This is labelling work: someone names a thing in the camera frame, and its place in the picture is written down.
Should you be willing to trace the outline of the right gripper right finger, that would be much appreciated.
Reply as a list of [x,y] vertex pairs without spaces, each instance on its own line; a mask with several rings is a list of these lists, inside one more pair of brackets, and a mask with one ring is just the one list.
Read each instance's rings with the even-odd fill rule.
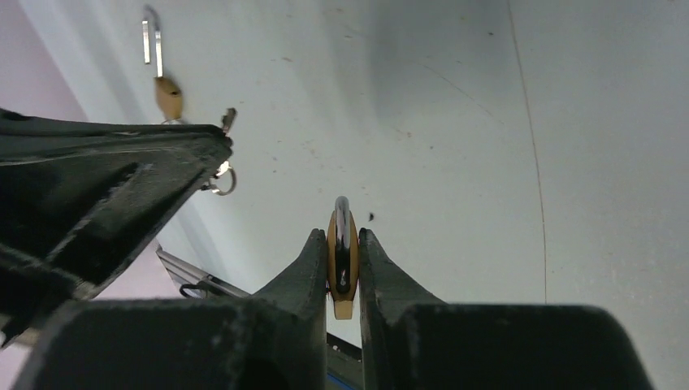
[[590,305],[451,304],[369,229],[361,251],[367,389],[649,389],[623,326]]

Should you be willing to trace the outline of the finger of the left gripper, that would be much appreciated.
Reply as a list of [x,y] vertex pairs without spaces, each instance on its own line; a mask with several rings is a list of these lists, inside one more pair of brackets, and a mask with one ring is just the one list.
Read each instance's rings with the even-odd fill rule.
[[1,342],[35,343],[96,297],[232,156],[213,124],[84,123],[1,112]]

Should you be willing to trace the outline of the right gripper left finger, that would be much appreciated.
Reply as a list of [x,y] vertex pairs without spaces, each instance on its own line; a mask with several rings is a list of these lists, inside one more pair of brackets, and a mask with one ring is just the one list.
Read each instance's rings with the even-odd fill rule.
[[17,389],[322,389],[327,243],[248,297],[72,301],[49,320]]

